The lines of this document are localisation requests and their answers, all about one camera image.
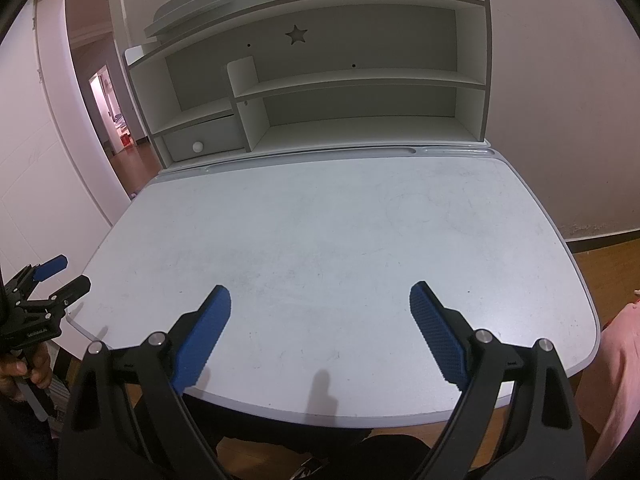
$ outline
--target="white wall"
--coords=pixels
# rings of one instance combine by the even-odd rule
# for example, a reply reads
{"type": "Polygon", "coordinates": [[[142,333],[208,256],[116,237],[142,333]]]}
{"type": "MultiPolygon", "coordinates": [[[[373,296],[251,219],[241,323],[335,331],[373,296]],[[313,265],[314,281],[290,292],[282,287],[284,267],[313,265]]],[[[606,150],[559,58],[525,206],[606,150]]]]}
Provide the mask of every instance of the white wall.
{"type": "Polygon", "coordinates": [[[69,33],[109,23],[109,0],[66,0],[66,22],[69,33]]]}
{"type": "MultiPolygon", "coordinates": [[[[62,253],[66,270],[39,285],[46,298],[81,274],[110,224],[78,177],[38,74],[30,0],[0,44],[0,265],[11,278],[62,253]]],[[[69,336],[77,342],[76,333],[69,336]]],[[[65,347],[64,338],[60,344],[65,347]]]]}
{"type": "MultiPolygon", "coordinates": [[[[130,42],[147,42],[168,0],[123,1],[130,42]]],[[[488,140],[565,237],[640,228],[640,40],[623,11],[615,0],[492,0],[492,10],[488,140]]]]}
{"type": "Polygon", "coordinates": [[[36,4],[36,41],[45,94],[79,177],[111,224],[130,199],[118,180],[84,106],[66,35],[65,0],[36,4]]]}

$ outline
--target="white desk surface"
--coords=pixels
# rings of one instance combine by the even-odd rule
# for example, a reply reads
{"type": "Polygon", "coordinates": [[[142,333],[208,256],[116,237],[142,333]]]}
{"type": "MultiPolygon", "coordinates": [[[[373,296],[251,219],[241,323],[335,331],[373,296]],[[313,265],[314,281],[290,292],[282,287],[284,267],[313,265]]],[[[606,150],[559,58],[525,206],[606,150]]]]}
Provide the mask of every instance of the white desk surface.
{"type": "MultiPolygon", "coordinates": [[[[71,323],[135,346],[231,293],[231,318],[190,393],[326,426],[444,420],[459,392],[409,312],[425,280],[503,342],[555,343],[570,373],[598,344],[564,244],[511,168],[491,156],[283,164],[151,184],[86,268],[71,323]]],[[[500,402],[508,401],[505,384],[500,402]]]]}

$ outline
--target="drawer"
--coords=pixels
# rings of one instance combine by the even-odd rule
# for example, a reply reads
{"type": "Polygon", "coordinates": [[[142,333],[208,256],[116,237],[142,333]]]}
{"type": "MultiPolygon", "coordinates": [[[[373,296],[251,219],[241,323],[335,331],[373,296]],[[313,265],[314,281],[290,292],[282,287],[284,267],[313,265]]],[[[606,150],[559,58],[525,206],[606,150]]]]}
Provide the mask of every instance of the drawer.
{"type": "Polygon", "coordinates": [[[242,133],[235,116],[222,117],[205,123],[194,124],[177,132],[162,136],[174,161],[244,148],[242,133]],[[195,151],[194,144],[202,143],[202,150],[195,151]]]}

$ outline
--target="metal screw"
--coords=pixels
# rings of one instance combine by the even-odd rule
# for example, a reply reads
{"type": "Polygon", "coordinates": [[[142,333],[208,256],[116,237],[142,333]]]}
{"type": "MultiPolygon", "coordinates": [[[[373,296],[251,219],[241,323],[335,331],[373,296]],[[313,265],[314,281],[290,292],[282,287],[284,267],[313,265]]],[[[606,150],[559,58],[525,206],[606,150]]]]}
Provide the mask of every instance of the metal screw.
{"type": "Polygon", "coordinates": [[[164,332],[153,332],[147,341],[149,341],[149,344],[152,346],[160,346],[164,343],[165,339],[166,336],[164,335],[164,332]]]}
{"type": "Polygon", "coordinates": [[[488,330],[480,329],[476,331],[476,339],[481,343],[490,343],[494,336],[488,330]]]}
{"type": "Polygon", "coordinates": [[[100,350],[102,350],[102,343],[100,341],[94,341],[88,348],[89,354],[93,355],[99,354],[100,350]]]}
{"type": "Polygon", "coordinates": [[[554,349],[554,344],[549,339],[541,339],[538,344],[545,352],[551,352],[554,349]]]}

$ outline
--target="blue rubber pad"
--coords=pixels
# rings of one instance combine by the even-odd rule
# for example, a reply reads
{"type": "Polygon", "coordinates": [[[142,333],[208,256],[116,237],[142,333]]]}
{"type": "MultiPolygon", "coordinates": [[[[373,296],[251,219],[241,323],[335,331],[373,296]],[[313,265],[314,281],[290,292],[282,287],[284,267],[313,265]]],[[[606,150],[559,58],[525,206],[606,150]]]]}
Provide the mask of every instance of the blue rubber pad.
{"type": "Polygon", "coordinates": [[[61,270],[65,270],[67,263],[68,261],[66,258],[60,254],[60,256],[56,256],[48,262],[40,264],[33,271],[33,281],[40,283],[48,280],[51,276],[56,275],[61,270]]]}
{"type": "Polygon", "coordinates": [[[409,305],[443,377],[460,391],[464,390],[469,382],[465,351],[442,315],[443,307],[433,302],[420,283],[412,286],[409,305]]]}
{"type": "Polygon", "coordinates": [[[175,355],[175,371],[171,384],[178,395],[182,395],[185,388],[193,386],[198,381],[231,316],[229,291],[222,286],[217,292],[214,290],[203,306],[206,306],[205,311],[175,355]]]}

